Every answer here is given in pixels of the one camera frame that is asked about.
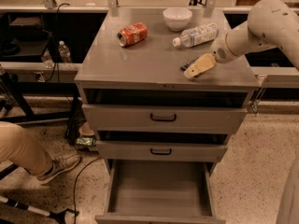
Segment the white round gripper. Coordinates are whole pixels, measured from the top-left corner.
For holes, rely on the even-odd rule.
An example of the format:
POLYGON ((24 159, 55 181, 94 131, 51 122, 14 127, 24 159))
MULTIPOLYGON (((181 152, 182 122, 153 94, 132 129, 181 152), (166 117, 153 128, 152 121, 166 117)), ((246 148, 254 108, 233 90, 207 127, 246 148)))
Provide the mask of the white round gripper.
POLYGON ((210 51, 214 56, 211 53, 200 56, 194 64, 184 71, 186 78, 193 78, 205 73, 205 71, 216 65, 216 61, 218 63, 228 63, 235 58, 234 54, 229 50, 224 36, 217 37, 212 42, 210 51))

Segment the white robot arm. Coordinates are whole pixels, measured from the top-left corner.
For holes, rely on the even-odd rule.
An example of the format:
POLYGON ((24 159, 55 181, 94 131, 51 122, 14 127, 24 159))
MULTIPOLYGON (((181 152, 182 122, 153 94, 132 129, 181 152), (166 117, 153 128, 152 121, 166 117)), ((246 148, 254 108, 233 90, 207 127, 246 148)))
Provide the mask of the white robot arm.
MULTIPOLYGON (((280 0, 261 0, 249 11, 246 21, 217 37, 210 52, 193 60, 184 70, 196 77, 216 63, 228 63, 252 52, 276 47, 299 69, 299 17, 280 0)), ((299 157, 287 176, 276 224, 299 224, 299 157)))

